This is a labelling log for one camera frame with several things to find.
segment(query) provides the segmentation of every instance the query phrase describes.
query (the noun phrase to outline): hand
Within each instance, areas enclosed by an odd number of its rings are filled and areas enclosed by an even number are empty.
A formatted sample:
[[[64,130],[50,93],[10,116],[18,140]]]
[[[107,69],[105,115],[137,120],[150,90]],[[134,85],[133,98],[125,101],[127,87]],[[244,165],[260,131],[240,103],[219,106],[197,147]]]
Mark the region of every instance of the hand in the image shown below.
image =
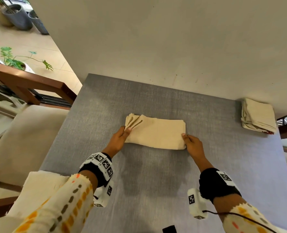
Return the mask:
[[[203,143],[197,137],[186,135],[185,133],[181,135],[193,160],[205,158]]]
[[[123,147],[126,138],[132,131],[130,128],[125,129],[125,126],[121,126],[120,129],[113,134],[106,148],[103,149],[103,153],[106,153],[113,158]]]

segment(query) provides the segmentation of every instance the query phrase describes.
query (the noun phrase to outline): left hand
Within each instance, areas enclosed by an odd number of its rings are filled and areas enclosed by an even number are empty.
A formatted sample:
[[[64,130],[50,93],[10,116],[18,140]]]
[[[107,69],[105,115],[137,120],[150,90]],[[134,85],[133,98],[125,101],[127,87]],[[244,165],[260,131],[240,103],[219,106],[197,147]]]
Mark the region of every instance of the left hand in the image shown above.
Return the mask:
[[[103,149],[103,153],[108,154],[113,158],[122,148],[126,138],[129,136],[132,131],[130,128],[125,129],[125,126],[121,126],[120,129],[113,134],[106,148]]]

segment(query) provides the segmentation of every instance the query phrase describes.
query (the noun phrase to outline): black cable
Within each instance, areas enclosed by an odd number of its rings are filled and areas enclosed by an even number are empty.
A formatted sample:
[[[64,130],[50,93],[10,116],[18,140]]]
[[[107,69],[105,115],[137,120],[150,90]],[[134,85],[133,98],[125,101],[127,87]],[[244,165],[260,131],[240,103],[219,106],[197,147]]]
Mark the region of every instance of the black cable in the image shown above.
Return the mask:
[[[242,217],[242,218],[245,218],[245,219],[247,219],[247,220],[249,220],[249,221],[251,221],[251,222],[253,222],[253,223],[256,223],[256,224],[258,224],[258,225],[260,225],[260,226],[262,226],[262,227],[268,229],[269,231],[271,231],[271,232],[273,232],[273,233],[277,233],[276,231],[274,231],[274,230],[272,230],[271,228],[269,228],[269,227],[263,225],[262,223],[259,223],[259,222],[255,221],[255,220],[253,220],[253,219],[250,219],[250,218],[248,218],[248,217],[246,217],[246,216],[240,215],[240,214],[235,213],[235,212],[212,212],[212,211],[209,211],[209,210],[204,210],[203,212],[210,212],[210,213],[215,214],[215,215],[227,215],[227,214],[231,214],[231,215],[240,216],[240,217]]]

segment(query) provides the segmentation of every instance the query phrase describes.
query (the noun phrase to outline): chair backrest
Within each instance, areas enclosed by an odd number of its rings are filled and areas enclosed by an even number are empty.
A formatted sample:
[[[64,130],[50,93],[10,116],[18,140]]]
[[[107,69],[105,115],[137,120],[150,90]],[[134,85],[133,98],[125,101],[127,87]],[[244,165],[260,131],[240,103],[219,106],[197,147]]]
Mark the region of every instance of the chair backrest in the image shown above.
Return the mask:
[[[33,105],[40,105],[40,101],[28,89],[55,92],[70,104],[73,104],[77,97],[63,82],[2,64],[0,64],[0,84],[6,85],[26,103]]]

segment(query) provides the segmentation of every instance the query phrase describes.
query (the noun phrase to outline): tiled floor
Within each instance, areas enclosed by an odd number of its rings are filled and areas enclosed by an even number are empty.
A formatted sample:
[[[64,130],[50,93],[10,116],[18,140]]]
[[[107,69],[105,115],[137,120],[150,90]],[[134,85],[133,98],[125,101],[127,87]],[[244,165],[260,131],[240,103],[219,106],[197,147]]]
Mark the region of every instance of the tiled floor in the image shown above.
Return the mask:
[[[49,35],[41,35],[35,27],[30,31],[19,31],[15,27],[7,28],[0,25],[0,47],[2,46],[11,47],[13,55],[30,56],[28,51],[36,51],[37,54],[33,55],[33,58],[46,60],[54,71],[47,70],[42,62],[33,59],[17,59],[25,61],[36,74],[64,82],[76,94],[79,93],[81,82]],[[39,92],[59,97],[55,93]]]

